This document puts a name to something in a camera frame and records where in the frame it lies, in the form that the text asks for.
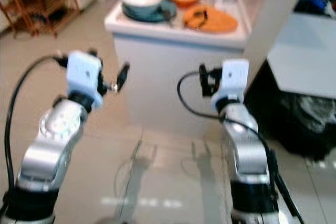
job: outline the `black trash bag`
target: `black trash bag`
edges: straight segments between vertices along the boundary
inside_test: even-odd
[[[291,153],[320,161],[336,146],[335,101],[279,91],[268,64],[248,90],[245,104],[261,133]]]

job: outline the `black cable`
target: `black cable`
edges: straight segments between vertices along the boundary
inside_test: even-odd
[[[11,149],[10,149],[11,125],[12,125],[12,116],[13,116],[15,101],[16,101],[17,95],[19,93],[19,90],[22,84],[24,83],[24,81],[26,80],[30,72],[33,69],[35,69],[35,67],[37,67],[41,63],[46,62],[48,60],[55,60],[58,62],[60,66],[63,66],[63,67],[64,66],[66,67],[66,64],[67,64],[67,57],[65,56],[63,56],[62,58],[59,58],[57,56],[44,56],[44,57],[37,59],[27,68],[24,74],[20,77],[13,91],[10,102],[9,102],[7,118],[6,118],[6,125],[5,125],[5,136],[4,136],[5,157],[6,157],[6,166],[7,166],[7,176],[8,176],[8,192],[6,193],[6,195],[11,195],[11,192],[14,190],[14,187],[15,187],[12,155],[11,155]],[[0,209],[0,217],[4,214],[7,206],[8,206],[8,200],[4,200],[4,203]]]
[[[215,119],[215,120],[220,120],[220,117],[218,115],[211,115],[211,114],[205,114],[202,112],[198,112],[193,110],[183,99],[182,95],[181,95],[181,84],[183,82],[184,79],[190,77],[190,76],[198,76],[198,75],[205,75],[208,76],[210,74],[210,72],[207,73],[200,73],[198,71],[193,71],[193,72],[189,72],[186,73],[184,76],[181,77],[181,79],[179,80],[179,82],[177,83],[177,94],[178,97],[180,99],[180,101],[182,102],[183,106],[191,113],[198,115],[198,116],[202,116],[204,118],[209,118],[209,119]]]

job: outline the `kitchen island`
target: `kitchen island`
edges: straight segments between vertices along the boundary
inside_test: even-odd
[[[113,35],[119,64],[131,64],[126,85],[132,123],[149,129],[203,137],[208,120],[187,112],[179,102],[176,85],[182,75],[221,66],[225,59],[240,58],[246,46],[250,24],[243,4],[238,0],[223,6],[238,21],[236,31],[208,34],[183,26],[184,9],[178,9],[172,25],[143,23],[127,18],[121,3],[105,18],[105,27]],[[190,105],[215,113],[209,99],[202,98],[198,78],[187,80],[182,93]]]

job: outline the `orange cutting board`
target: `orange cutting board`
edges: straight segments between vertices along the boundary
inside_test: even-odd
[[[195,5],[189,8],[184,13],[183,22],[186,27],[208,33],[229,33],[238,27],[238,21],[234,17],[208,5]]]

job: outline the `beige floor tile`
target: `beige floor tile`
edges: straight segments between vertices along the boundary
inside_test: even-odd
[[[222,158],[143,142],[125,195],[128,223],[225,223]],[[189,164],[181,165],[187,159]]]
[[[131,156],[141,129],[109,138],[84,136],[76,146],[59,193],[56,223],[96,223],[118,215],[118,199],[129,179]]]
[[[281,175],[305,223],[326,223],[308,169],[298,170],[287,168],[281,171]],[[282,199],[280,205],[283,206],[283,212],[287,213],[288,219],[291,220],[290,214]]]
[[[336,170],[333,173],[326,171],[312,171],[311,177],[319,196],[321,206],[328,223],[336,220]]]

